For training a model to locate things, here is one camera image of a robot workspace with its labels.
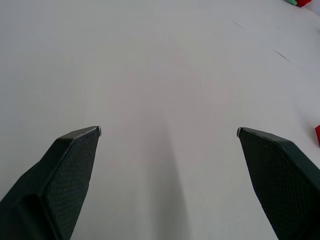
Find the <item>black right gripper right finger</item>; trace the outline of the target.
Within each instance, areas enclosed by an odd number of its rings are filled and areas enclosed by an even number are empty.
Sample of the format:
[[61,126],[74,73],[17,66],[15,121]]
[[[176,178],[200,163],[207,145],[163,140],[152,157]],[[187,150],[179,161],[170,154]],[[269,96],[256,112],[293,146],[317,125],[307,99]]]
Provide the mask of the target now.
[[288,139],[248,127],[237,137],[278,240],[320,240],[320,169]]

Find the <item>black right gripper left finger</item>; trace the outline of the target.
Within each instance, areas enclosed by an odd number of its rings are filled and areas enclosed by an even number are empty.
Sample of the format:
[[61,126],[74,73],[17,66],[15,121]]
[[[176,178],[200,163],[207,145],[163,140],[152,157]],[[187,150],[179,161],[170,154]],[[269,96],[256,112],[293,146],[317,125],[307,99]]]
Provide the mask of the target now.
[[70,240],[88,193],[100,126],[57,138],[0,200],[0,240]]

